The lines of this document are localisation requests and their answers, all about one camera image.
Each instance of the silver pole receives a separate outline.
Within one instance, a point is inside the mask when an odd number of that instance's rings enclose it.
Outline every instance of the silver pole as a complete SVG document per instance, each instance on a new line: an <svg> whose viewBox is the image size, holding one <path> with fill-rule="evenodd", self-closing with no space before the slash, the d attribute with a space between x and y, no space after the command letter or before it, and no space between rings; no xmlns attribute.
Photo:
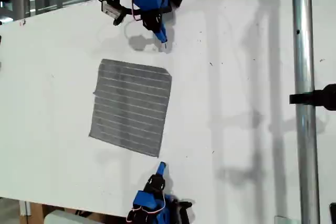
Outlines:
<svg viewBox="0 0 336 224"><path fill-rule="evenodd" d="M296 94L314 87L313 27L311 0L293 0ZM296 105L300 174L301 223L319 224L319 179L315 107Z"/></svg>

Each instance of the white table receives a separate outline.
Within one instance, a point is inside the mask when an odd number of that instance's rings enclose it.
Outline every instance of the white table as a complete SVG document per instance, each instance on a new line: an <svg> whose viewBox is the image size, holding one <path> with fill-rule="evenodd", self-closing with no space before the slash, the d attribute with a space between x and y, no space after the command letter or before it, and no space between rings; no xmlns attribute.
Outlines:
<svg viewBox="0 0 336 224"><path fill-rule="evenodd" d="M336 80L335 2L313 0L317 88ZM131 17L112 23L93 1L0 27L0 196L125 216L165 161L168 189L195 202L193 223L299 219L291 0L184 0L168 52ZM172 75L159 159L88 136L104 58ZM317 118L330 223L336 115Z"/></svg>

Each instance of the white tabletop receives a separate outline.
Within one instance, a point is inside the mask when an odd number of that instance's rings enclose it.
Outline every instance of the white tabletop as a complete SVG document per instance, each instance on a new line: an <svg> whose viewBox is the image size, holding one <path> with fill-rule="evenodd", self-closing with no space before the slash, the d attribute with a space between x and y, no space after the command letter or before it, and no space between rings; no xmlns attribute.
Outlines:
<svg viewBox="0 0 336 224"><path fill-rule="evenodd" d="M313 0L317 89L336 81L335 15L335 0ZM193 223L299 219L291 0L184 0L166 52L131 20L115 27L93 1L0 27L0 196L126 216L165 161ZM102 59L171 74L159 158L88 136ZM330 223L336 115L317 120Z"/></svg>

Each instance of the gray cloth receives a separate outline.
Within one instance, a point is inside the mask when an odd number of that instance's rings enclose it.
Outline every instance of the gray cloth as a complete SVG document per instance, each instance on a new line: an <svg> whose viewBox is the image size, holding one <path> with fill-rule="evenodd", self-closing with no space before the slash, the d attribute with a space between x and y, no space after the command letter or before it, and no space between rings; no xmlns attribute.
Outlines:
<svg viewBox="0 0 336 224"><path fill-rule="evenodd" d="M165 69L103 59L90 136L158 157L171 82Z"/></svg>

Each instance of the pole clamp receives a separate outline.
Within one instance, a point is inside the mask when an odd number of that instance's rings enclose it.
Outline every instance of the pole clamp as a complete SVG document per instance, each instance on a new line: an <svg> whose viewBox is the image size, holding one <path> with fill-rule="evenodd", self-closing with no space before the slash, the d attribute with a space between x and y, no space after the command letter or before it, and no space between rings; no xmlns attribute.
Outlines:
<svg viewBox="0 0 336 224"><path fill-rule="evenodd" d="M303 94L291 94L290 104L323 106L327 110L336 111L336 84L329 84L323 90L314 90Z"/></svg>

